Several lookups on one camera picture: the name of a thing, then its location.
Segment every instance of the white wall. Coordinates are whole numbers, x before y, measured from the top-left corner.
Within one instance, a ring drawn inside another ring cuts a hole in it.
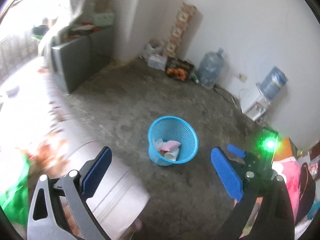
[[[182,1],[199,13],[178,56],[197,66],[207,51],[222,47],[229,72],[219,83],[237,97],[277,65],[289,82],[273,100],[268,122],[297,147],[320,139],[320,25],[304,0],[111,0],[115,57],[128,61],[150,38],[167,38]],[[237,73],[247,75],[246,83]]]
[[[130,60],[127,50],[138,3],[139,0],[111,0],[111,7],[116,14],[114,38],[116,59]]]
[[[180,56],[199,65],[205,52],[222,47],[229,74],[220,85],[237,97],[277,65],[289,82],[272,102],[268,121],[297,147],[315,144],[320,139],[320,25],[306,2],[185,1],[197,6],[199,14]],[[237,80],[236,73],[246,74],[246,83]]]
[[[129,61],[151,38],[167,38],[182,0],[111,0],[116,13],[114,57]]]

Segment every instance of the wall outlet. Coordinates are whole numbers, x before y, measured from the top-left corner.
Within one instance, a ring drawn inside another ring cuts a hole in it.
[[[242,83],[245,83],[247,81],[247,76],[242,73],[237,74],[236,78],[239,79]]]

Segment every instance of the plastic bottle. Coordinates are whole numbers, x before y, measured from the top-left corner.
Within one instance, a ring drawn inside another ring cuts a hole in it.
[[[224,67],[222,57],[223,49],[218,52],[210,51],[204,55],[199,68],[195,71],[201,85],[207,89],[212,89],[220,75],[221,69]]]
[[[275,66],[260,84],[260,90],[267,99],[272,100],[287,81],[284,73]]]

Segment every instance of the white container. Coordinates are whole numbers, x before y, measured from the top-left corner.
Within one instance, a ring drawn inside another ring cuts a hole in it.
[[[151,68],[165,71],[165,65],[167,64],[167,58],[160,55],[151,55],[148,59],[148,66]]]
[[[244,93],[240,98],[241,111],[251,120],[256,121],[270,106],[270,101],[263,96],[258,85]]]
[[[164,157],[167,158],[170,161],[176,161],[179,155],[180,149],[177,148],[175,150],[173,150],[172,152],[167,152],[164,154]]]

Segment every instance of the pink cloth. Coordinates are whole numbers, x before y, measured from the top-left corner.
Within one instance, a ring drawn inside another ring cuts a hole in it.
[[[294,221],[297,217],[298,207],[299,207],[299,198],[300,198],[300,173],[301,173],[301,167],[299,163],[292,159],[288,158],[289,161],[285,162],[285,160],[274,162],[274,163],[281,163],[283,165],[283,171],[282,173],[287,178],[287,189],[291,201],[292,211],[293,211],[293,217]]]
[[[163,145],[160,146],[161,151],[171,152],[177,149],[181,143],[177,141],[167,141]]]

